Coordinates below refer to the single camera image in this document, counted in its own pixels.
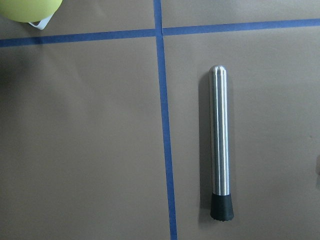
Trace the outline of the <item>steel muddler black tip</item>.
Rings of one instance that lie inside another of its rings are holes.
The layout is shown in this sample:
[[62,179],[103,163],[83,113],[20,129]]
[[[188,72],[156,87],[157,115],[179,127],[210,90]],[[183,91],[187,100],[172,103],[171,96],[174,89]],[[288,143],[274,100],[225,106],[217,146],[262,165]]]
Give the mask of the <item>steel muddler black tip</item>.
[[215,65],[209,70],[209,106],[212,162],[210,216],[217,221],[234,218],[230,187],[227,70]]

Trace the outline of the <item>white cup rack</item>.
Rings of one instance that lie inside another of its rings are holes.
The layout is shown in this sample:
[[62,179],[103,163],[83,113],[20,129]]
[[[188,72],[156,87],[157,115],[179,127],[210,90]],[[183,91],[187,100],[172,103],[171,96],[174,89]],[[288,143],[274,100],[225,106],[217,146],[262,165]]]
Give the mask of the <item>white cup rack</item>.
[[33,17],[31,20],[28,20],[27,23],[38,30],[44,30],[50,22],[53,15],[54,13],[51,13],[50,15],[45,14],[44,16],[36,16]]

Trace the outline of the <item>yellow-green upside-down cup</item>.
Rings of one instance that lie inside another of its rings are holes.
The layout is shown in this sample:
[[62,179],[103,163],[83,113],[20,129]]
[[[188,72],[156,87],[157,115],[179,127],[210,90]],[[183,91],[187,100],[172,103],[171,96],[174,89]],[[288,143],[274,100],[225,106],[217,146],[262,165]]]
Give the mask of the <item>yellow-green upside-down cup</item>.
[[38,22],[52,16],[62,0],[1,0],[0,15],[21,23]]

